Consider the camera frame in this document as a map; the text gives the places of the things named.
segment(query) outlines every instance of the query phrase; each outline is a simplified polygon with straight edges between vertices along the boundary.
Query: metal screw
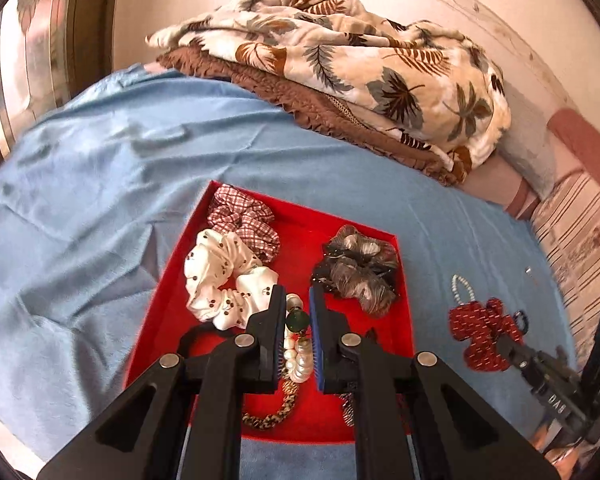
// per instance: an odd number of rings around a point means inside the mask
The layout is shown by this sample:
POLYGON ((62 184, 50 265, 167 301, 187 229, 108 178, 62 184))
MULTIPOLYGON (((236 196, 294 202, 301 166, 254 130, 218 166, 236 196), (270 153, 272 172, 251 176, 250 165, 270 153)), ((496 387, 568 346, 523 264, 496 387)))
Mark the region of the metal screw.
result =
POLYGON ((246 348, 247 346, 251 346, 256 341, 256 338, 251 334, 240 334, 237 335, 234 339, 235 345, 240 348, 246 348))
POLYGON ((358 346, 360 344, 360 342, 362 341, 362 338, 358 334, 349 332, 348 334, 345 334, 344 336, 342 336, 340 341, 342 341, 342 344, 344 346, 358 346))
POLYGON ((177 354, 165 354, 160 358, 162 368, 173 368, 180 362, 180 356, 177 354))
POLYGON ((418 362, 422 366, 433 366, 438 362, 438 358, 432 352, 420 352, 418 354, 418 362))

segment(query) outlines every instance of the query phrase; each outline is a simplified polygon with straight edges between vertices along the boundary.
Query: striped fabric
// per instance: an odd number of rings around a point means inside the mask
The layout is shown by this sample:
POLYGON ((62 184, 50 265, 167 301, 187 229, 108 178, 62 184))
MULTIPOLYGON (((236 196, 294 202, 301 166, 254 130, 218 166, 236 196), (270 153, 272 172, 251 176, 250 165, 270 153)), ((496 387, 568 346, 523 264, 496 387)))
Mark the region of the striped fabric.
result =
POLYGON ((589 173, 568 176, 532 224, 564 296, 581 369, 600 319, 600 185, 589 173))

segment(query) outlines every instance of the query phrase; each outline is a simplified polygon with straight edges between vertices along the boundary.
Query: red tray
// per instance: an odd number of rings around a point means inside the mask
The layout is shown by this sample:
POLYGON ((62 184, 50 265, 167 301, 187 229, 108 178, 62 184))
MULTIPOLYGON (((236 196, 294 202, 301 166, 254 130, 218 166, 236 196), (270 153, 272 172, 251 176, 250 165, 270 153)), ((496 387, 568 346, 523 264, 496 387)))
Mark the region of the red tray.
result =
MULTIPOLYGON (((185 307, 188 294, 183 273, 184 259, 195 245, 198 232, 208 228, 206 212, 213 193, 219 186, 220 182, 212 180, 209 183, 164 269, 131 354, 125 388, 161 355, 175 352, 180 337, 191 326, 199 323, 185 307)), ((398 260, 400 258, 398 241, 392 234, 250 190, 243 191, 272 209, 276 219, 271 226, 280 235, 281 248, 269 266, 279 274, 278 283, 286 288, 288 294, 295 293, 302 298, 306 311, 309 310, 311 273, 315 264, 322 259, 322 245, 344 224, 352 224, 364 235, 391 243, 397 250, 398 260)), ((354 332, 364 334, 373 327, 382 348, 411 357, 414 354, 411 317, 402 272, 397 273, 396 285, 398 300, 381 319, 365 314, 357 300, 337 300, 331 294, 326 294, 326 303, 328 308, 347 316, 354 332)), ((205 354, 221 341, 218 336, 203 335, 191 349, 192 355, 205 354)), ((278 389, 271 396, 246 395, 244 409, 251 415, 264 416, 275 413, 281 403, 282 391, 278 389)), ((354 439, 353 429, 347 427, 342 419, 342 400, 337 396, 320 394, 314 377, 300 385, 295 409, 284 422, 266 431, 243 426, 242 434, 261 440, 298 444, 343 444, 354 439)))

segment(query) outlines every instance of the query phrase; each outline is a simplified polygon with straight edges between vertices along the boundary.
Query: folded blanket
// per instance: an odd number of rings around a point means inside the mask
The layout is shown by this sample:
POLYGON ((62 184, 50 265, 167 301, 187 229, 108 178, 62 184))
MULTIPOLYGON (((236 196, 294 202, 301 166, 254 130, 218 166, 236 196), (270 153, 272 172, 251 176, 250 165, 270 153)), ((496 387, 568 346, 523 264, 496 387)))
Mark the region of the folded blanket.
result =
POLYGON ((502 71, 480 46, 431 22, 384 19, 359 0, 234 0, 146 41, 173 49, 158 58, 163 66, 230 78, 302 126, 443 184, 462 182, 510 125, 502 71))

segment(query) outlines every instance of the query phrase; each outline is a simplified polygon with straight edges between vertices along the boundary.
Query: dark green stone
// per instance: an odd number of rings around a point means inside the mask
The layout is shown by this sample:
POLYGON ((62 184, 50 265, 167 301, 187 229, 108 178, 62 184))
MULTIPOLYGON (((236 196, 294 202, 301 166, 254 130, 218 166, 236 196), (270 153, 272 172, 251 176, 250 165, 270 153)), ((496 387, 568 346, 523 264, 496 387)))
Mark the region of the dark green stone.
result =
POLYGON ((286 327, 290 332, 298 333, 309 328, 309 315, 299 308, 293 309, 286 315, 286 327))

